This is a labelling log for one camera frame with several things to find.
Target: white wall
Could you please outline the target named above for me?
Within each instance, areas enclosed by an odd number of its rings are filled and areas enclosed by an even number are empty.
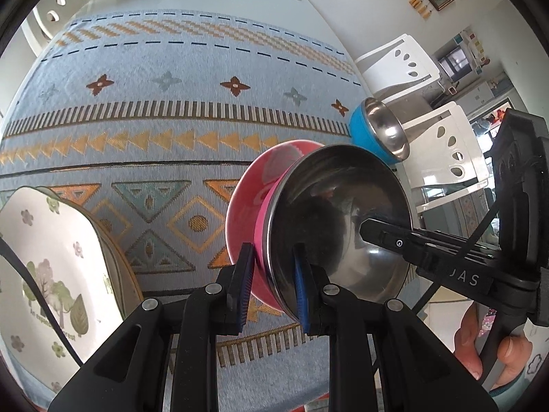
[[[522,15],[504,0],[471,27],[488,55],[501,61],[528,111],[549,121],[549,57]]]
[[[35,60],[36,56],[19,28],[0,57],[0,111],[4,115]]]
[[[433,11],[428,20],[414,11],[409,0],[310,1],[351,56],[358,57],[403,33],[432,54],[501,0],[455,0],[442,11]]]

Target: finger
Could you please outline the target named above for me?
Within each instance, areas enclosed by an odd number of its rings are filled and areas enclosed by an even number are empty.
[[[461,327],[454,335],[454,356],[474,376],[480,378],[482,363],[475,348],[475,338],[478,334],[477,307],[472,304],[461,321]]]
[[[524,369],[532,355],[532,343],[521,336],[504,338],[498,348],[498,359],[505,364],[505,369],[495,387],[503,386],[513,381]]]

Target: screw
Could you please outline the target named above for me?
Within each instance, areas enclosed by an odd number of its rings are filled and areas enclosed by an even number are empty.
[[[387,308],[391,311],[400,311],[404,307],[398,299],[391,299],[387,302]]]
[[[326,285],[324,287],[324,293],[325,294],[328,294],[328,296],[335,296],[336,294],[339,293],[339,286],[337,285]]]
[[[141,307],[143,307],[143,310],[145,311],[154,310],[156,307],[158,307],[158,301],[156,299],[144,300],[141,304]]]
[[[206,292],[208,294],[218,294],[221,293],[221,290],[223,287],[219,285],[218,283],[210,283],[210,285],[206,285]]]

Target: stainless steel bowl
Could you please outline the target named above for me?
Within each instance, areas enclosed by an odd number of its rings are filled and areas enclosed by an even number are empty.
[[[305,243],[311,264],[364,300],[395,297],[408,263],[362,240],[361,223],[377,218],[411,228],[408,202],[383,162],[360,147],[322,147],[297,161],[276,187],[263,232],[263,259],[276,300],[297,317],[292,249]]]
[[[367,98],[362,103],[362,115],[366,125],[385,151],[395,155],[400,161],[410,156],[410,143],[402,124],[383,102]]]

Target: pink bowl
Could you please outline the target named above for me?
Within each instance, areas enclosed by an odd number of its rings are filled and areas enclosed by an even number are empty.
[[[261,243],[255,242],[256,223],[261,228],[274,187],[298,159],[322,147],[317,142],[297,139],[268,149],[246,169],[234,189],[225,221],[225,239],[231,263],[235,264],[242,243],[256,245],[256,267],[252,281],[252,294],[267,306],[282,311],[269,288],[263,266]]]

